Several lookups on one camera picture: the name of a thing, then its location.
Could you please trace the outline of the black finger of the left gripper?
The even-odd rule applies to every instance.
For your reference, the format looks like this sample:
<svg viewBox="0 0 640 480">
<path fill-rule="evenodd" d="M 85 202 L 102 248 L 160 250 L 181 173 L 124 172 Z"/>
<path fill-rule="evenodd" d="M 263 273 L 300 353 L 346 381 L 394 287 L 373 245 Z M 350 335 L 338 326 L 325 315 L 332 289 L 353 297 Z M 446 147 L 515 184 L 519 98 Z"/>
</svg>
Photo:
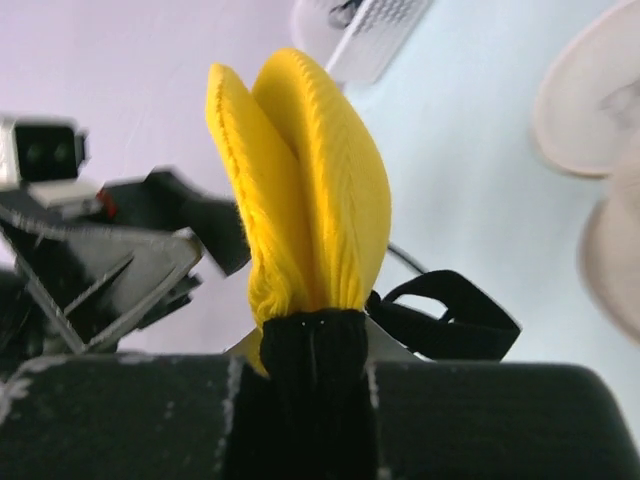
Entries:
<svg viewBox="0 0 640 480">
<path fill-rule="evenodd" d="M 166 232 L 190 229 L 227 276 L 250 259 L 236 203 L 195 190 L 170 169 L 107 184 L 99 201 L 102 217 L 111 224 Z"/>
<path fill-rule="evenodd" d="M 69 245 L 100 283 L 99 350 L 117 342 L 200 261 L 191 238 L 128 228 L 75 228 Z"/>
</svg>

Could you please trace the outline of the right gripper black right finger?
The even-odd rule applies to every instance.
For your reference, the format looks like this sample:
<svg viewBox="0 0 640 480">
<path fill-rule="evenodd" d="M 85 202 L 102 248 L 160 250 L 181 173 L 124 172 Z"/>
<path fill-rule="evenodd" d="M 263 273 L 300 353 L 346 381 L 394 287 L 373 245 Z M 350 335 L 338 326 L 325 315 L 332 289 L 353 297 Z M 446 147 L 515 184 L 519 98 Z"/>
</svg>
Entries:
<svg viewBox="0 0 640 480">
<path fill-rule="evenodd" d="M 612 393 L 569 364 L 401 363 L 368 369 L 386 479 L 636 479 Z"/>
</svg>

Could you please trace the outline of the beige mesh laundry bag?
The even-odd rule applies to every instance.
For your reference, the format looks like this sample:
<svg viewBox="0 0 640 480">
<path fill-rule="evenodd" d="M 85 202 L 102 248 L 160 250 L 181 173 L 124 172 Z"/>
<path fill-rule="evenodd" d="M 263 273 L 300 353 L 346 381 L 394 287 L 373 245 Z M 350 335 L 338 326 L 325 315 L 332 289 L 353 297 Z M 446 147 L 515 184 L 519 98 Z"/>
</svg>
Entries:
<svg viewBox="0 0 640 480">
<path fill-rule="evenodd" d="M 591 297 L 639 338 L 639 4 L 621 1 L 550 65 L 534 102 L 533 137 L 564 173 L 605 178 L 578 263 Z"/>
</svg>

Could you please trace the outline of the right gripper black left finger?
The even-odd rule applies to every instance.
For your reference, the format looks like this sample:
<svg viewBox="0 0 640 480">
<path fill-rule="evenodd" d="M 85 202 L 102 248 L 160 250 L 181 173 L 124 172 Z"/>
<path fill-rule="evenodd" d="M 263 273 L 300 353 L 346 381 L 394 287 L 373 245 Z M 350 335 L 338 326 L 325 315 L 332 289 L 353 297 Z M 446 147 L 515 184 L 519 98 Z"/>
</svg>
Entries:
<svg viewBox="0 0 640 480">
<path fill-rule="evenodd" d="M 258 479 L 241 361 L 40 357 L 1 386 L 4 479 Z"/>
</svg>

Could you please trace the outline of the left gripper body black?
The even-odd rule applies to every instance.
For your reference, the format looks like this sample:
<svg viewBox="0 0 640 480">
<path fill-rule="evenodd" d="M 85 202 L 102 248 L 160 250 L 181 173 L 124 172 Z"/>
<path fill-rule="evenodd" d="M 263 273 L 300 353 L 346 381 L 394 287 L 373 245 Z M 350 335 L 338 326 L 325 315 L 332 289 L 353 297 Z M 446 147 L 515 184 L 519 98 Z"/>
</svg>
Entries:
<svg viewBox="0 0 640 480">
<path fill-rule="evenodd" d="M 42 201 L 24 190 L 1 193 L 1 236 L 16 255 L 1 271 L 1 356 L 95 352 L 100 332 L 98 278 L 68 243 L 75 228 L 93 227 L 100 202 Z"/>
</svg>

